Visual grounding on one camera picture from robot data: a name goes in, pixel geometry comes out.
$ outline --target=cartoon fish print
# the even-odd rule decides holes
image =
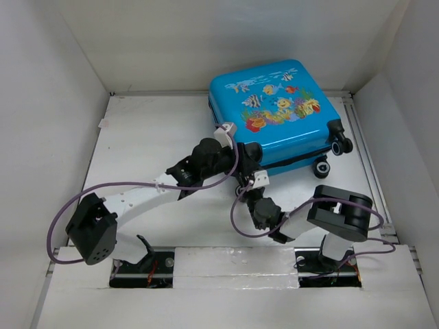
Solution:
[[[256,94],[249,96],[249,98],[247,98],[241,104],[244,104],[245,106],[250,106],[251,108],[260,108],[261,107],[261,102],[259,101],[259,96]]]
[[[297,90],[299,90],[298,87],[287,86],[287,88],[285,88],[285,91],[289,94],[294,94]]]
[[[263,92],[269,96],[277,94],[279,89],[282,89],[282,84],[279,84],[278,86],[275,86],[273,84],[268,84],[265,87],[263,87]]]
[[[293,80],[293,76],[289,73],[284,73],[281,78],[282,81],[291,81]]]
[[[291,98],[286,99],[283,97],[278,97],[277,106],[278,108],[290,108],[293,105],[293,100]]]

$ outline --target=fish illustration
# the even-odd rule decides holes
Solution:
[[[251,108],[260,108],[261,101],[259,101],[258,95],[253,94],[253,95],[249,96],[249,98],[247,98],[241,104],[244,104],[245,106],[250,106]]]
[[[289,73],[284,73],[282,75],[281,80],[283,80],[283,81],[290,81],[290,80],[293,80],[293,76],[291,74],[289,74]]]
[[[267,95],[275,95],[281,88],[283,88],[282,84],[279,84],[278,86],[275,86],[273,84],[268,84],[265,87],[263,87],[262,91]]]
[[[283,97],[278,97],[277,106],[279,107],[279,109],[290,108],[292,105],[293,105],[293,100],[291,98],[287,99]]]
[[[297,90],[299,90],[298,87],[288,86],[287,88],[285,88],[285,91],[289,94],[294,94]]]
[[[249,91],[249,90],[250,90],[246,84],[235,84],[235,85],[232,85],[232,88],[233,88],[233,90],[234,90],[236,93],[239,93],[239,87],[241,87],[241,91],[242,91],[243,93],[245,93],[246,91]]]

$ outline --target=white mounting plate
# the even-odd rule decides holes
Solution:
[[[342,118],[346,135],[355,137],[353,141],[361,138],[352,135],[342,99],[330,101]],[[206,95],[112,97],[105,119],[108,127],[101,129],[85,188],[108,181],[151,180],[190,154],[215,129]],[[270,177],[265,195],[285,210],[309,199],[319,184],[372,195],[356,143],[354,146],[351,154],[329,154],[327,179],[319,180],[310,168],[302,168]],[[278,245],[269,238],[246,239],[233,231],[229,211],[236,185],[228,180],[197,192],[141,215],[122,230],[142,234],[157,246]],[[122,190],[106,188],[98,195]],[[237,207],[236,220],[242,230],[260,232],[252,227],[245,206]],[[324,233],[316,228],[289,246],[318,247]],[[77,256],[72,247],[60,253],[61,258]],[[56,265],[38,328],[339,328],[346,324],[367,329],[435,328],[406,247],[359,260],[363,289],[106,289],[109,262],[94,267]],[[381,278],[389,282],[387,289],[379,284]]]
[[[342,98],[331,103],[340,114],[346,136],[352,130]],[[150,181],[166,168],[192,152],[202,138],[212,137],[215,128],[207,97],[201,95],[111,97],[84,188],[110,181]],[[320,180],[310,167],[270,176],[265,196],[289,211],[309,199],[319,184],[371,195],[364,165],[356,147],[350,154],[328,154],[329,176]],[[211,178],[205,184],[220,177]],[[177,247],[245,247],[278,245],[272,239],[247,239],[236,234],[230,224],[230,206],[237,182],[225,183],[193,194],[181,202],[153,209],[126,224],[124,234],[143,235],[151,245]],[[120,193],[126,188],[98,190],[99,196]],[[258,234],[246,206],[235,210],[237,225]],[[294,241],[296,247],[317,247],[325,231],[316,228]]]

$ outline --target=coral print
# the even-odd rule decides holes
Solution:
[[[288,124],[320,113],[320,104],[310,91],[282,85],[282,82],[291,84],[297,73],[291,68],[225,85],[226,89],[234,91],[233,94],[251,91],[251,95],[243,95],[240,100],[244,106],[241,118],[248,130],[257,133],[269,125]]]
[[[264,87],[263,92],[269,91],[266,94],[273,95],[271,93],[273,87],[274,85],[267,85]],[[269,110],[265,107],[260,109],[263,106],[262,97],[258,97],[256,94],[251,95],[242,104],[246,107],[241,114],[241,118],[246,123],[246,128],[254,133],[259,132],[267,125],[282,125],[320,112],[319,102],[313,98],[312,93],[307,92],[304,88],[300,90],[300,97],[295,99],[277,97],[277,101],[274,102],[277,110]]]

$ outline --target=black mounting base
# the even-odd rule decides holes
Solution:
[[[151,275],[150,283],[148,276],[154,269],[152,266],[143,273],[139,272],[136,265],[124,262],[120,266],[116,276],[110,280],[111,288],[172,288],[174,272],[174,249],[155,249],[155,260],[157,261],[154,273]]]
[[[320,250],[318,248],[297,248],[296,264],[298,281],[301,288],[316,287],[361,287],[361,281],[354,267],[344,265],[337,270],[337,263],[332,266],[322,264],[320,260]]]

